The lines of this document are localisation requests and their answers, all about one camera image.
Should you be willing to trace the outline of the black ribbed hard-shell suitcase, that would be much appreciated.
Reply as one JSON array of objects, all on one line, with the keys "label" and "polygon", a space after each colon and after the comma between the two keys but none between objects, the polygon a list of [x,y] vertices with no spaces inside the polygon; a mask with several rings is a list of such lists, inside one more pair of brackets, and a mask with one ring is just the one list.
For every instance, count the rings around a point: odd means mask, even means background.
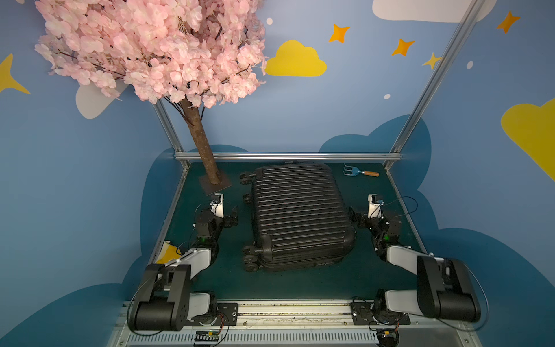
[{"label": "black ribbed hard-shell suitcase", "polygon": [[240,176],[251,191],[253,242],[243,248],[253,273],[333,265],[354,248],[356,231],[332,169],[323,163],[263,166]]}]

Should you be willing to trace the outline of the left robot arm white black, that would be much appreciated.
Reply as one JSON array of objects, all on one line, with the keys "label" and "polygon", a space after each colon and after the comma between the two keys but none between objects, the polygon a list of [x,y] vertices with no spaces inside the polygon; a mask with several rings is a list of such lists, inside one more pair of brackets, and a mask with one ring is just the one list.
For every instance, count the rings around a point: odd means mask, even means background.
[{"label": "left robot arm white black", "polygon": [[153,335],[164,331],[180,331],[189,323],[207,325],[222,320],[215,296],[193,292],[194,279],[214,264],[218,240],[225,228],[238,225],[238,211],[220,217],[211,210],[198,215],[196,227],[209,232],[176,260],[146,267],[137,292],[127,308],[127,325],[137,335]]}]

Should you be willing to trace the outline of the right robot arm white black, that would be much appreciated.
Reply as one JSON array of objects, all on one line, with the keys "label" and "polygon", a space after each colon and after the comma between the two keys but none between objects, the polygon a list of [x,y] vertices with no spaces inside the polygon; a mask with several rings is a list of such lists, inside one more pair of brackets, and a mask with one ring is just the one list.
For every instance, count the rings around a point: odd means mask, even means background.
[{"label": "right robot arm white black", "polygon": [[357,227],[371,232],[380,260],[416,276],[414,290],[378,290],[371,304],[375,322],[396,325],[408,315],[463,322],[481,319],[481,306],[465,263],[403,246],[400,220],[383,213],[380,207],[368,214],[349,208],[348,215]]}]

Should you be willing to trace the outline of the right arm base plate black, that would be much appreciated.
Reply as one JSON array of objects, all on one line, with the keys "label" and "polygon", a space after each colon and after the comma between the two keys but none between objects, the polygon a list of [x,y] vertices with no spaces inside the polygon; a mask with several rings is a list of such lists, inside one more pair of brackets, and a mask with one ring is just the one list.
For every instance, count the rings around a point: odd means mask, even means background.
[{"label": "right arm base plate black", "polygon": [[410,325],[409,315],[375,308],[373,302],[351,302],[351,317],[354,325]]}]

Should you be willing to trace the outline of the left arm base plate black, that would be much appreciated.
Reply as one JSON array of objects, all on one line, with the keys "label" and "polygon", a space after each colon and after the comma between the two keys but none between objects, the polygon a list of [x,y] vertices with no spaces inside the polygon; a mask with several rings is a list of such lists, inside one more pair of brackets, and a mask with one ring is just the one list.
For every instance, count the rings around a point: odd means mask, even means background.
[{"label": "left arm base plate black", "polygon": [[186,326],[206,326],[220,327],[236,326],[238,320],[238,303],[236,302],[218,302],[216,306],[211,306],[208,313],[198,315],[187,320]]}]

